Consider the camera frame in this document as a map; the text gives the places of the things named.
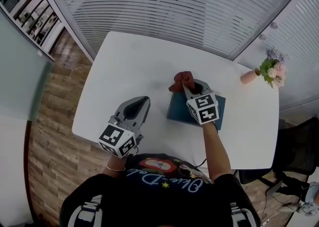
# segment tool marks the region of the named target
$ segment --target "pink vase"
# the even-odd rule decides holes
[[[248,83],[250,83],[251,81],[253,81],[255,78],[258,77],[258,75],[256,74],[259,70],[258,69],[255,69],[255,70],[252,70],[252,71],[248,71],[247,73],[243,74],[241,77],[240,77],[240,81],[246,85]]]

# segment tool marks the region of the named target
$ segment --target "black chair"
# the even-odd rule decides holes
[[[273,172],[292,171],[304,175],[314,173],[319,166],[319,119],[313,117],[304,123],[278,131],[277,145],[273,165],[270,169],[239,170],[239,180],[242,184],[248,184],[260,180],[269,186],[266,195],[276,192],[282,180],[273,183],[264,175]]]

